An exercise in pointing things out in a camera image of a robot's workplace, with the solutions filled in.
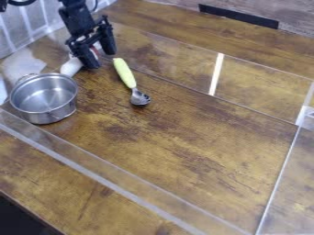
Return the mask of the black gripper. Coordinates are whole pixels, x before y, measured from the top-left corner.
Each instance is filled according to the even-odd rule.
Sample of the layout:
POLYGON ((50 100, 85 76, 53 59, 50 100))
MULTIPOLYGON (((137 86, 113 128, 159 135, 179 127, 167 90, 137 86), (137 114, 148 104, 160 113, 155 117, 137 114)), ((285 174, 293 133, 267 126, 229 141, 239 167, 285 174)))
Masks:
POLYGON ((76 57, 85 68, 97 69, 100 67, 97 49, 92 44, 97 42, 108 55, 116 53, 108 17, 93 19, 85 0, 58 0, 58 2, 62 4, 58 15, 69 33, 66 40, 69 50, 77 54, 76 57))

